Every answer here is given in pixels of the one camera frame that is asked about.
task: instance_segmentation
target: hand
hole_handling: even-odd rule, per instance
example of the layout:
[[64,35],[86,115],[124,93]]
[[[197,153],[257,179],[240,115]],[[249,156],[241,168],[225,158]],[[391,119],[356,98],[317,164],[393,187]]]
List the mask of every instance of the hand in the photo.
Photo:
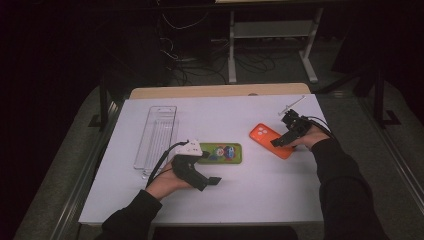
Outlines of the hand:
[[172,171],[171,162],[165,165],[153,182],[146,188],[146,192],[159,201],[176,190],[191,187],[190,184],[175,175],[174,171]]
[[317,126],[312,125],[312,127],[305,134],[305,136],[294,140],[293,142],[289,143],[287,146],[293,147],[293,146],[303,144],[309,150],[311,150],[312,146],[314,146],[315,143],[327,138],[330,138],[330,137],[327,134],[325,134],[321,129],[319,129]]

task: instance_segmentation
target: smartphone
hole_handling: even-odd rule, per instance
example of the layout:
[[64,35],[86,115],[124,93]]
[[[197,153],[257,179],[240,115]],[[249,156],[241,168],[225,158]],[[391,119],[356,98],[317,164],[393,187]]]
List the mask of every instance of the smartphone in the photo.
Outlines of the smartphone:
[[250,138],[255,142],[259,143],[278,157],[282,159],[287,159],[290,157],[294,151],[294,147],[274,147],[271,144],[271,141],[281,137],[281,134],[272,130],[270,127],[266,126],[263,123],[259,123],[256,127],[250,132]]
[[207,158],[201,158],[201,164],[240,164],[243,156],[239,143],[200,143],[202,151],[209,152]]

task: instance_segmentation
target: table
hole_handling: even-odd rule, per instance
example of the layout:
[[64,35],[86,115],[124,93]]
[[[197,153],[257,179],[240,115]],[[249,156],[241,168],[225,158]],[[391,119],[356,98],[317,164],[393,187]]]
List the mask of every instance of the table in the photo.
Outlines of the table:
[[[158,98],[145,98],[155,92]],[[164,207],[153,225],[322,221],[312,153],[298,146],[289,160],[282,160],[248,137],[249,131],[260,122],[280,133],[287,131],[277,112],[299,99],[299,94],[306,98],[294,109],[299,114],[324,119],[315,96],[302,84],[135,89],[124,103],[79,222],[101,224],[144,188],[147,179],[133,168],[133,163],[148,110],[150,106],[161,105],[178,108],[177,141],[237,142],[243,147],[243,161],[238,165],[196,164],[200,173],[222,177],[221,182],[206,187],[203,192],[185,189],[162,200]]]
[[[246,2],[267,2],[264,0],[217,0],[216,3],[246,3]],[[291,21],[266,21],[266,22],[236,22],[234,21],[234,11],[230,16],[229,34],[229,57],[228,57],[228,82],[237,82],[236,64],[234,61],[234,40],[237,38],[261,38],[261,37],[303,37],[307,36],[304,49],[299,51],[303,67],[311,83],[317,83],[318,78],[314,68],[309,61],[309,54],[315,40],[324,8],[318,7],[311,20],[291,20]]]

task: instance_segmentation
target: white table surface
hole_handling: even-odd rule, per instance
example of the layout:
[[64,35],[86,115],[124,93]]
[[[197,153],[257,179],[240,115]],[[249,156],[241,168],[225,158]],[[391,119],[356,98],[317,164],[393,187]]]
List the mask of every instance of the white table surface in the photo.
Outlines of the white table surface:
[[[302,95],[198,97],[127,100],[90,190],[79,222],[101,224],[126,207],[147,180],[133,168],[151,106],[177,106],[177,141],[234,142],[242,145],[238,165],[200,165],[217,186],[177,191],[162,200],[158,225],[280,224],[322,221],[319,181],[311,152],[298,146],[282,160],[254,142],[249,132],[264,123],[283,134],[286,105]],[[300,115],[324,119],[315,95],[296,104]]]

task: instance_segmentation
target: cable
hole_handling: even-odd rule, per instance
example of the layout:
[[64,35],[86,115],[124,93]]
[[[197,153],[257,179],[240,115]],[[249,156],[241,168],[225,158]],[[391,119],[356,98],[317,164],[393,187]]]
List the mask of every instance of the cable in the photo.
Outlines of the cable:
[[160,40],[167,40],[169,43],[171,43],[171,49],[170,49],[170,51],[172,52],[174,50],[174,43],[172,42],[171,39],[165,38],[165,37],[161,37]]
[[166,173],[166,172],[168,172],[168,171],[170,171],[170,170],[172,170],[172,168],[169,168],[169,169],[166,169],[166,170],[164,170],[164,171],[161,171],[158,175],[156,175],[155,179],[156,179],[157,177],[159,177],[159,175],[162,175],[162,174],[164,174],[164,173]]
[[[298,119],[301,121],[307,121],[309,123],[311,123],[312,125],[318,127],[321,131],[323,131],[325,134],[327,134],[327,136],[331,137],[331,138],[336,138],[334,136],[334,134],[331,132],[330,127],[328,126],[328,124],[326,122],[324,122],[322,119],[318,118],[318,117],[305,117],[305,118],[301,118],[301,117],[294,117],[293,119]],[[317,119],[320,122],[322,122],[326,127],[322,126],[321,124],[319,124],[318,122],[311,120],[310,118],[313,119]]]
[[178,56],[172,53],[168,53],[165,50],[160,50],[162,53],[164,53],[165,55],[167,55],[168,57],[172,58],[173,60],[178,60]]
[[[248,72],[252,72],[252,73],[266,73],[268,71],[267,68],[266,68],[266,65],[264,65],[264,68],[260,68],[260,67],[251,65],[249,63],[246,63],[245,61],[241,60],[238,57],[235,57],[234,56],[234,59],[236,60],[236,63],[240,65],[240,67],[242,67],[244,70],[246,70]],[[256,69],[257,71],[249,70],[247,67]]]
[[192,24],[190,24],[190,25],[187,25],[187,26],[183,26],[183,27],[176,27],[176,26],[174,26],[174,25],[172,25],[169,21],[168,21],[168,19],[165,17],[165,14],[162,14],[162,18],[163,18],[163,20],[165,20],[165,22],[171,27],[171,28],[173,28],[173,29],[176,29],[176,30],[182,30],[182,29],[186,29],[186,28],[190,28],[190,27],[194,27],[194,26],[196,26],[197,24],[199,24],[199,23],[201,23],[203,20],[205,20],[207,17],[208,17],[208,15],[209,15],[209,13],[205,13],[205,15],[199,20],[199,21],[197,21],[197,22],[195,22],[195,23],[192,23]]
[[152,173],[149,176],[149,180],[147,180],[147,184],[146,184],[146,188],[153,182],[153,180],[155,180],[156,178],[156,172],[159,170],[160,166],[162,166],[163,162],[165,161],[166,157],[168,157],[169,152],[174,149],[176,146],[179,145],[186,145],[188,143],[187,142],[178,142],[175,143],[174,145],[172,145],[170,148],[168,148],[168,150],[166,150],[165,152],[163,152],[162,157],[159,159],[159,161],[156,163],[155,168],[153,169]]
[[[211,76],[216,74],[223,80],[224,84],[228,84],[226,77],[221,73],[221,71],[226,66],[228,60],[227,54],[223,54],[221,52],[227,47],[228,41],[224,39],[220,42],[223,42],[224,44],[220,46],[219,49],[211,53],[212,59],[210,60],[212,63],[215,63],[215,65],[219,64],[217,68],[211,68],[210,64],[206,63],[203,60],[195,58],[180,59],[176,61],[178,65],[175,67],[175,70],[181,72],[182,74],[182,77],[179,77],[176,75],[176,71],[174,71],[173,73],[173,78],[178,82],[178,85],[193,85],[193,83],[188,80],[188,74],[191,74],[193,76]],[[217,61],[223,57],[225,57],[225,60],[222,61],[222,63],[217,63]]]

